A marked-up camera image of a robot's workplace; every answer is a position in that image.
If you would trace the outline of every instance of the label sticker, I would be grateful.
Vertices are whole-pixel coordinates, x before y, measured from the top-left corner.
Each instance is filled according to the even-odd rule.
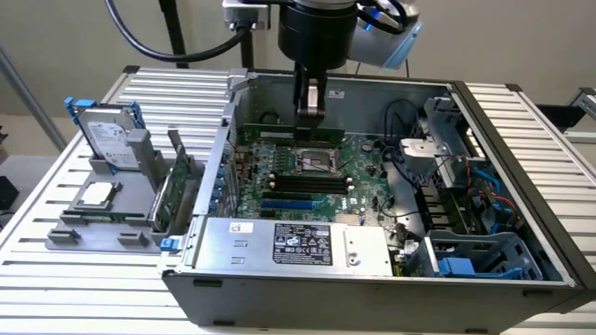
[[[329,226],[275,223],[273,261],[277,264],[333,265]]]
[[[342,99],[345,97],[345,91],[329,91],[330,99]]]
[[[121,169],[137,169],[138,163],[131,148],[126,143],[126,132],[118,124],[109,122],[87,122],[98,154],[107,163]]]
[[[251,234],[251,222],[231,222],[230,232]]]

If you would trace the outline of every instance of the blue tab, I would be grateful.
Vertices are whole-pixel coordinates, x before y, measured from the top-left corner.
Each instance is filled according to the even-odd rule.
[[[131,114],[134,116],[134,122],[137,125],[145,129],[145,121],[142,120],[142,113],[139,112],[139,106],[135,101],[131,101],[127,104],[127,107],[131,109]]]
[[[158,245],[158,249],[161,251],[177,251],[178,244],[179,244],[179,240],[177,240],[177,239],[162,239],[161,244]]]
[[[78,125],[78,117],[75,116],[74,107],[71,106],[71,101],[74,98],[69,96],[66,99],[63,99],[63,105],[66,105],[66,112],[70,116],[71,122],[74,122],[74,125]]]
[[[475,276],[469,258],[443,258],[438,261],[438,269],[445,277],[473,278]]]
[[[93,107],[94,106],[94,100],[82,99],[75,101],[74,103],[75,107]]]

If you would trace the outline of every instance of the capacitor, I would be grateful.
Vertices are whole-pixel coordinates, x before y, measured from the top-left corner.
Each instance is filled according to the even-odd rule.
[[[371,145],[370,144],[362,144],[362,146],[359,147],[362,152],[369,153],[371,152]]]

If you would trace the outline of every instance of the gray plastic bracket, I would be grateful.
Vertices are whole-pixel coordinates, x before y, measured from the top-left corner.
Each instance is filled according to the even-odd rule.
[[[51,229],[47,238],[53,243],[77,244],[75,240],[81,238],[81,235],[71,228],[62,228]]]
[[[149,240],[142,232],[121,232],[118,242],[122,246],[146,246]]]

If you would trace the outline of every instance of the white wall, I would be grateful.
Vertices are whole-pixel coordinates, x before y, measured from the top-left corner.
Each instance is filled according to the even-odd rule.
[[[187,51],[230,36],[219,0],[177,3]],[[167,52],[157,0],[115,5],[138,39]],[[563,103],[577,87],[596,86],[594,0],[418,0],[418,5],[426,27],[409,58],[413,77],[514,82],[541,103]],[[0,0],[0,43],[53,116],[63,115],[63,96],[101,98],[125,65],[169,66],[131,50],[102,0]],[[275,27],[257,32],[254,51],[257,67],[290,68],[275,47]],[[194,67],[238,63],[235,48]],[[377,70],[362,66],[359,72]],[[27,113],[1,79],[0,99],[0,113]]]

